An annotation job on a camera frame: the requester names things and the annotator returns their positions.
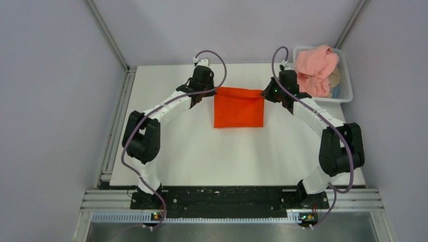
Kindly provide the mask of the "orange t-shirt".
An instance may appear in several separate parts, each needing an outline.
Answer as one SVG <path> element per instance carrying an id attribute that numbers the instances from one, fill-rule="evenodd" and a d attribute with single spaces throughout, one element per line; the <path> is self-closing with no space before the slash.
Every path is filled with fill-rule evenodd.
<path id="1" fill-rule="evenodd" d="M 214 96 L 214 128 L 262 128 L 264 98 L 258 89 L 219 87 Z"/>

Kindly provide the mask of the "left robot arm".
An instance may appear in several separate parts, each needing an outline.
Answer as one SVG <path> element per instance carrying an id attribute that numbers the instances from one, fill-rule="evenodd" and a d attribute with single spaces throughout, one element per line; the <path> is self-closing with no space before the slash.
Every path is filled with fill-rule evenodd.
<path id="1" fill-rule="evenodd" d="M 216 94 L 214 73 L 208 64 L 196 64 L 192 76 L 166 100 L 146 111 L 129 114 L 123 132 L 121 163 L 137 175 L 137 189 L 145 205 L 156 208 L 162 202 L 161 183 L 151 162 L 161 148 L 161 130 L 176 116 L 193 108 L 204 97 Z"/>

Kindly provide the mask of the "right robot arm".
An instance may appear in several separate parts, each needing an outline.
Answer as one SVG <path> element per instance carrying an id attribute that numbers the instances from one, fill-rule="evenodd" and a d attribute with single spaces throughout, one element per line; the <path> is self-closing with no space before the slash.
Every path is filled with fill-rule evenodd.
<path id="1" fill-rule="evenodd" d="M 261 95 L 267 101 L 280 103 L 320 137 L 318 166 L 298 183 L 297 204 L 309 208 L 316 202 L 316 194 L 332 188 L 333 182 L 346 173 L 348 186 L 344 190 L 334 188 L 334 191 L 349 192 L 355 169 L 365 163 L 361 127 L 333 117 L 309 94 L 300 92 L 294 70 L 281 70 L 278 76 L 274 75 Z"/>

